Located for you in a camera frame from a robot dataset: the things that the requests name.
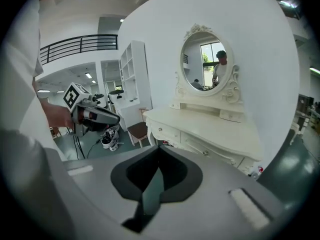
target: railing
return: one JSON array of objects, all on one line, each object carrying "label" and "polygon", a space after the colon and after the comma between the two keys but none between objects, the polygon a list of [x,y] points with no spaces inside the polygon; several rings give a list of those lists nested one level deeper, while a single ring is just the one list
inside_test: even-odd
[{"label": "railing", "polygon": [[41,64],[45,65],[57,59],[73,54],[96,50],[117,50],[117,34],[90,34],[65,39],[40,49]]},{"label": "railing", "polygon": [[188,64],[188,56],[187,55],[183,55],[183,62]]}]

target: gray floor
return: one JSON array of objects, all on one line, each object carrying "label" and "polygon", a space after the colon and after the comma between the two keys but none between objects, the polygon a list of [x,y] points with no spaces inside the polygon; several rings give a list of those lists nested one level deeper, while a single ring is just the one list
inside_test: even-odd
[{"label": "gray floor", "polygon": [[[87,156],[89,149],[100,138],[101,134],[102,132],[88,132],[84,137],[80,138],[85,156]],[[258,179],[258,182],[273,192],[286,208],[301,204],[319,176],[319,162],[314,158],[316,154],[319,155],[319,139],[320,137],[316,136],[311,128],[306,129],[303,139],[297,136],[290,146],[291,138],[288,136],[279,153]],[[55,142],[68,160],[77,159],[71,135],[58,137]],[[139,143],[135,146],[132,145],[128,133],[122,129],[119,130],[119,142],[124,144],[119,144],[118,150],[114,152],[109,149],[103,149],[102,144],[98,143],[92,148],[89,157],[112,156],[140,148]],[[144,139],[142,143],[144,147],[150,145],[148,139]],[[83,159],[79,150],[78,157]],[[143,193],[143,205],[145,206],[146,214],[153,214],[158,209],[157,205],[155,205],[155,198],[159,196],[159,191],[162,189],[162,177],[158,170]]]},{"label": "gray floor", "polygon": [[[128,132],[124,132],[120,128],[118,133],[119,133],[119,142],[123,144],[119,144],[119,147],[116,151],[110,151],[109,149],[104,149],[102,144],[98,143],[94,145],[93,148],[91,149],[89,158],[111,156],[111,155],[116,155],[122,152],[127,152],[127,151],[140,148],[139,143],[135,144],[135,146],[132,145]],[[92,145],[95,144],[96,141],[100,139],[101,134],[103,134],[103,132],[89,131],[86,135],[79,138],[80,144],[85,156],[87,156]],[[77,153],[76,153],[74,139],[72,135],[70,134],[63,135],[62,137],[55,138],[54,141],[68,160],[77,159]],[[148,139],[144,139],[142,141],[142,144],[144,147],[150,145]],[[79,149],[78,149],[78,157],[79,159],[83,159],[83,156]]]},{"label": "gray floor", "polygon": [[314,129],[307,126],[303,133],[303,144],[309,153],[314,156],[318,162],[320,161],[320,136],[316,133]]},{"label": "gray floor", "polygon": [[301,137],[292,145],[286,139],[279,153],[257,180],[284,204],[285,208],[301,205],[320,175],[318,161],[308,152]]}]

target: white shelving unit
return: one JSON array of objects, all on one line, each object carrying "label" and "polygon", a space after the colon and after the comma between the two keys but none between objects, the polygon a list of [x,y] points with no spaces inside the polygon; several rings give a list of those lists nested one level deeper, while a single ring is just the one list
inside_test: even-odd
[{"label": "white shelving unit", "polygon": [[152,109],[145,44],[141,41],[131,43],[121,53],[119,68],[124,98],[114,104],[115,111],[123,119],[121,127],[142,122],[141,108]]}]

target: oval mirror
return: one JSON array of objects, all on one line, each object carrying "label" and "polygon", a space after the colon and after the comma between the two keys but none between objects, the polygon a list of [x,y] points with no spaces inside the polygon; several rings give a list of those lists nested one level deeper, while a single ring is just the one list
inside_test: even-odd
[{"label": "oval mirror", "polygon": [[217,87],[227,72],[226,50],[220,40],[209,32],[190,36],[183,54],[183,73],[193,88],[209,91]]}]

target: white cabinet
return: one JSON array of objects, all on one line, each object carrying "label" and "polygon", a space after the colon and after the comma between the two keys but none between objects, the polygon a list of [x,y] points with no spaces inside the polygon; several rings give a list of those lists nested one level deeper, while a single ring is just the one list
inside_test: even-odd
[{"label": "white cabinet", "polygon": [[119,67],[124,95],[114,103],[114,107],[121,117],[120,126],[126,131],[143,121],[139,109],[152,109],[145,44],[131,41],[121,52]]},{"label": "white cabinet", "polygon": [[262,159],[259,137],[253,122],[226,121],[208,113],[169,107],[144,113],[149,142],[167,141],[178,149],[217,158],[249,174]]}]

